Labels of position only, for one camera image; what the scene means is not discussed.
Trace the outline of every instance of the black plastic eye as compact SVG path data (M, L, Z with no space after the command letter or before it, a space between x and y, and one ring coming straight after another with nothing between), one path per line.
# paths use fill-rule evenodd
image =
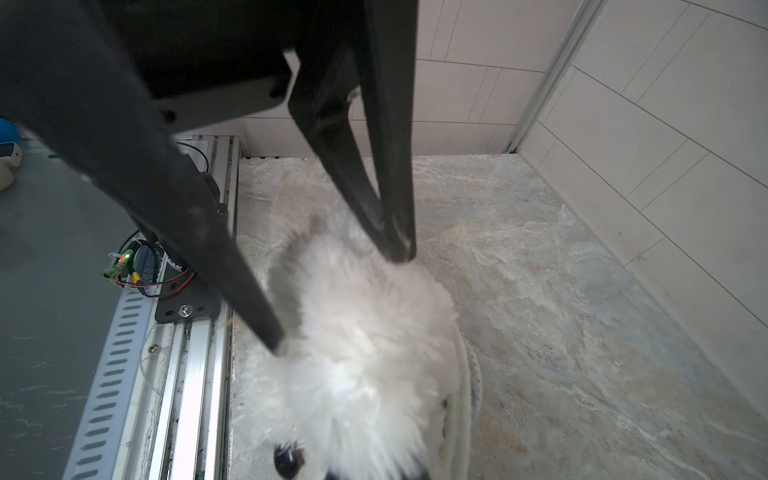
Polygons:
M295 445L275 447L275 470L286 480L293 480L304 465L304 455Z

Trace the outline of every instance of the marble floor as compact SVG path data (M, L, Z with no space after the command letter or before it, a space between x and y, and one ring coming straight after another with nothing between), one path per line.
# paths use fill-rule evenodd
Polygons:
M419 254L485 392L471 480L768 478L768 423L515 155L414 159ZM318 161L243 161L237 239L263 281L336 196ZM234 339L233 407L249 332ZM278 478L232 424L230 478Z

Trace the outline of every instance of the white fluffy plush toy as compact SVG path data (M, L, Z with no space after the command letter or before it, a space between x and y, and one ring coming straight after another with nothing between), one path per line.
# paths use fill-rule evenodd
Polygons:
M337 207L290 239L269 295L286 338L278 356L247 362L238 381L259 400L235 420L283 449L281 475L466 478L479 370L450 295L423 266L384 260Z

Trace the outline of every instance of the tiled wall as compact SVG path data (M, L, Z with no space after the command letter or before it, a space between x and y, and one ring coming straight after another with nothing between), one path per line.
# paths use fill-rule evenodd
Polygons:
M413 154L500 153L579 0L421 0ZM298 68L295 55L288 55ZM370 155L362 104L351 111ZM250 155L313 156L285 105L195 130L244 138Z
M520 148L768 414L768 2L610 0Z

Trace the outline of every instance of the scratched gray surface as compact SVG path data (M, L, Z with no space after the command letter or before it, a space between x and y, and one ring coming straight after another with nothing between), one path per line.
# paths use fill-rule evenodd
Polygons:
M59 480L119 290L125 212L37 142L0 192L0 478Z
M765 419L517 156L416 157L414 184L417 261L483 373L471 480L768 478ZM334 195L317 160L240 164L237 240L259 277ZM237 381L257 348L238 332L235 412L259 401ZM278 478L232 427L230 480Z

